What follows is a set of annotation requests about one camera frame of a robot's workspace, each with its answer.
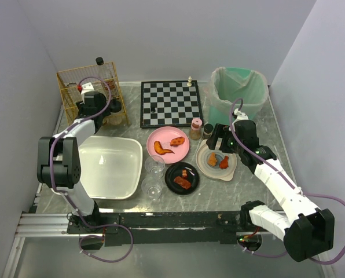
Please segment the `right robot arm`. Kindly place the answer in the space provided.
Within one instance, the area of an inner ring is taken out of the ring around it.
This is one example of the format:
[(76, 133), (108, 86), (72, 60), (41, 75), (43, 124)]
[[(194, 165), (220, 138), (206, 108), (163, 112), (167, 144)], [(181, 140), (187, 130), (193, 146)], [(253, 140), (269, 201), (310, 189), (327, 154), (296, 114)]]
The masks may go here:
[(256, 124), (240, 120), (233, 126), (216, 124), (206, 142), (208, 148), (236, 153), (243, 165), (268, 188), (284, 211), (281, 215), (261, 201), (249, 201), (241, 207), (241, 224), (259, 226), (282, 240), (287, 253), (297, 262), (333, 247), (335, 218), (321, 210), (282, 169), (275, 153), (260, 145)]

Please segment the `black cap pepper shaker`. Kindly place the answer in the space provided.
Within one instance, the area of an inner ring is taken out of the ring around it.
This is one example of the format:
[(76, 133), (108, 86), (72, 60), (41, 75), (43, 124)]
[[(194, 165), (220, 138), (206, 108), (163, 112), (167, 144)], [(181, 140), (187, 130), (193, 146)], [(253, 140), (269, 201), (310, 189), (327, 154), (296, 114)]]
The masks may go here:
[(212, 124), (207, 123), (204, 125), (204, 130), (203, 130), (203, 139), (207, 140), (211, 137), (212, 132), (214, 130), (214, 127)]

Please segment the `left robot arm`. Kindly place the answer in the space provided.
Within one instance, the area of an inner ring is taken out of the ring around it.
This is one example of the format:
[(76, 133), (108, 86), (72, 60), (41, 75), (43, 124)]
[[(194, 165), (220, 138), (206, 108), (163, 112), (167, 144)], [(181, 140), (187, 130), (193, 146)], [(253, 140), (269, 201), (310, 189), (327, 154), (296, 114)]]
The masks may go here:
[(109, 101), (100, 92), (85, 93), (77, 103), (78, 117), (62, 133), (42, 137), (38, 142), (37, 178), (72, 207), (76, 222), (94, 229), (101, 223), (97, 203), (80, 182), (79, 146), (100, 129), (109, 115)]

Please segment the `pink lid seasoning jar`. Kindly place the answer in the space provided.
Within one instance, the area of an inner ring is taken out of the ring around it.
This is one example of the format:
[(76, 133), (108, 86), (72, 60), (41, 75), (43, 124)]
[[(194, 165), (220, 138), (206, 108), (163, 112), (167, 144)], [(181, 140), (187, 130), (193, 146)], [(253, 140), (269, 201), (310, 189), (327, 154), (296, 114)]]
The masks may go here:
[(202, 120), (194, 118), (190, 124), (189, 138), (192, 140), (199, 140), (201, 138)]

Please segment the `clear bottle red label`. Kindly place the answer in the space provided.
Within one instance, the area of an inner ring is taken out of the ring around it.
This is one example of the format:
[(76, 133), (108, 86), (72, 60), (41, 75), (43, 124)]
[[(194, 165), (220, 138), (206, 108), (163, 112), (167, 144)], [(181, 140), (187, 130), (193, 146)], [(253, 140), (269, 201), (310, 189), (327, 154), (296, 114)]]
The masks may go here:
[(98, 65), (98, 77), (105, 81), (105, 83), (109, 86), (111, 90), (111, 96), (116, 97), (117, 94), (115, 93), (115, 84), (113, 81), (113, 75), (111, 70), (108, 66), (104, 63), (102, 57), (96, 58), (96, 64)]

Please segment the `black lid spice jar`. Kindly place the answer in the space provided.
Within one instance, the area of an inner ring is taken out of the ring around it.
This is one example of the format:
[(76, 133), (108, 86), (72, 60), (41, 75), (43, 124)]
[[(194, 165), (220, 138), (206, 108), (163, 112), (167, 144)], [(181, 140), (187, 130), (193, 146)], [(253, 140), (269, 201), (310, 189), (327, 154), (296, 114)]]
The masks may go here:
[(122, 122), (122, 103), (117, 99), (113, 99), (109, 105), (111, 114), (106, 118), (106, 124), (119, 125)]

